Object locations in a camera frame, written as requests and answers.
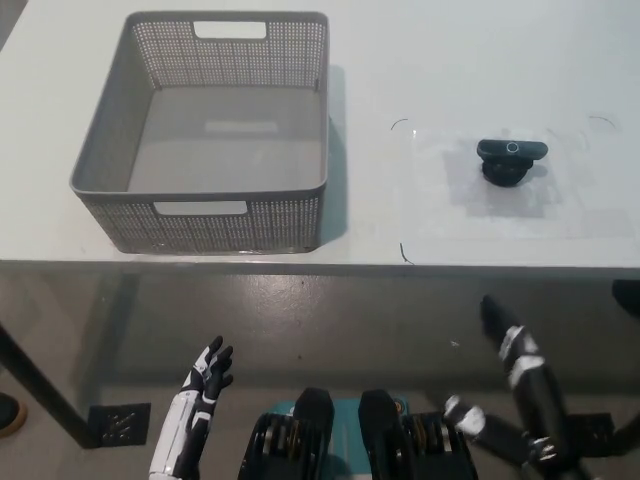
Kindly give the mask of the right robot hand black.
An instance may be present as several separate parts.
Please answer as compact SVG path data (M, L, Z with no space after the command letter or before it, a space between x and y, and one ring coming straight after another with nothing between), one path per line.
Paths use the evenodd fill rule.
M544 471L575 458L567 410L555 376L528 329L491 296L480 302L485 336L492 342L506 375L523 427L464 403L452 395L444 417L481 448L506 462L529 463Z

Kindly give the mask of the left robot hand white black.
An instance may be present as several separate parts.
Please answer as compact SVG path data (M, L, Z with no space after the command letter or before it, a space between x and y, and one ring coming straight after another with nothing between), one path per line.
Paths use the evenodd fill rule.
M198 356L165 417L149 467L151 479L198 479L220 393L233 382L233 347L216 337Z

